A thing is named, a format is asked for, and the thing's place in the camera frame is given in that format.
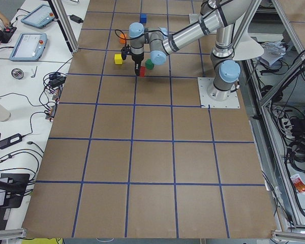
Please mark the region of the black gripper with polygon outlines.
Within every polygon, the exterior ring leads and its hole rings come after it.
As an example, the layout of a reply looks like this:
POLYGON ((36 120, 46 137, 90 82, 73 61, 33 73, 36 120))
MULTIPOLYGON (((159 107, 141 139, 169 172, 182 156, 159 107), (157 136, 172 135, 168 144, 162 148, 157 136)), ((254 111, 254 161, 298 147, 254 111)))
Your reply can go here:
POLYGON ((130 55, 132 60, 135 62, 135 74, 140 75, 141 62, 144 59, 144 48, 143 46, 135 48, 131 45, 126 45, 121 49, 121 57, 126 60, 127 56, 130 55))

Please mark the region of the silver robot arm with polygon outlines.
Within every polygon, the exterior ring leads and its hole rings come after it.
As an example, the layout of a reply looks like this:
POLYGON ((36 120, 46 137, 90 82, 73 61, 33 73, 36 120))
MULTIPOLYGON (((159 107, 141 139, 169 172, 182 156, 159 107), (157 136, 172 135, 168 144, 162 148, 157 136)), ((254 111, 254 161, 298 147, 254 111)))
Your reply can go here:
POLYGON ((134 22, 129 26, 121 58, 125 60, 131 56, 135 74, 139 75, 145 44, 149 45, 152 63, 162 65, 170 54, 216 32, 215 46, 210 54, 216 76, 208 86, 207 94, 215 101, 225 101, 235 91, 232 86, 240 76, 237 60, 247 59, 246 55, 239 56, 238 48, 242 47, 241 39, 259 5, 260 1, 203 1, 197 20, 173 34, 164 28, 149 29, 134 22))

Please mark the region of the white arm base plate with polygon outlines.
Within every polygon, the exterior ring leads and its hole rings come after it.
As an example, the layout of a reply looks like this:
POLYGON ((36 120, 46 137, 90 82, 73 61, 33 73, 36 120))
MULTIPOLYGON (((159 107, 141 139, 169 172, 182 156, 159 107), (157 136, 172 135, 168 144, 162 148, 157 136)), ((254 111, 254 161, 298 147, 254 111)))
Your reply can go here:
POLYGON ((198 77, 201 108, 239 109, 239 99, 235 85, 229 91, 219 91, 214 87, 214 78, 198 77))

